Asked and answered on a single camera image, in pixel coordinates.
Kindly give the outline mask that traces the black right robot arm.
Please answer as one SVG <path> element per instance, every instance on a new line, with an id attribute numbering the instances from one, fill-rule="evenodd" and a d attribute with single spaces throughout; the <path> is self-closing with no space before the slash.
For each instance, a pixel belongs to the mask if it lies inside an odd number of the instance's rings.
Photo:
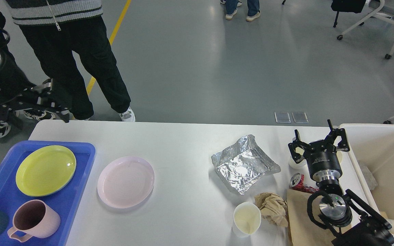
<path id="1" fill-rule="evenodd" d="M 330 128 L 324 139 L 310 143 L 301 140 L 298 130 L 288 144 L 291 158 L 300 164 L 306 161 L 310 178 L 318 190 L 307 200 L 307 214 L 311 222 L 334 236 L 334 246 L 391 246 L 394 237 L 383 216 L 350 189 L 342 190 L 339 178 L 343 175 L 337 157 L 339 151 L 350 150 L 344 128 Z"/>

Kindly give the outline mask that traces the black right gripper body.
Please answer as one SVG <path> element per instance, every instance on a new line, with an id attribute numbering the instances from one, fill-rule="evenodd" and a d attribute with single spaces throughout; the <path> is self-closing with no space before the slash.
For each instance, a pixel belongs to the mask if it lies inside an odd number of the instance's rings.
<path id="1" fill-rule="evenodd" d="M 311 142 L 312 151 L 306 156 L 310 178 L 314 181 L 338 180 L 343 172 L 332 143 Z"/>

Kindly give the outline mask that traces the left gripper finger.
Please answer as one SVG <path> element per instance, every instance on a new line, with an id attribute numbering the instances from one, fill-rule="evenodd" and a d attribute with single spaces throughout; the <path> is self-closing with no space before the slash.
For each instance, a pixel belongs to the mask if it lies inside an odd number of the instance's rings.
<path id="1" fill-rule="evenodd" d="M 22 130 L 23 121 L 16 116 L 16 112 L 23 109 L 19 105 L 5 104 L 0 106 L 0 123 L 9 123 L 11 126 Z"/>
<path id="2" fill-rule="evenodd" d="M 70 120 L 71 94 L 57 80 L 24 89 L 12 102 L 12 109 L 23 111 L 27 118 Z"/>

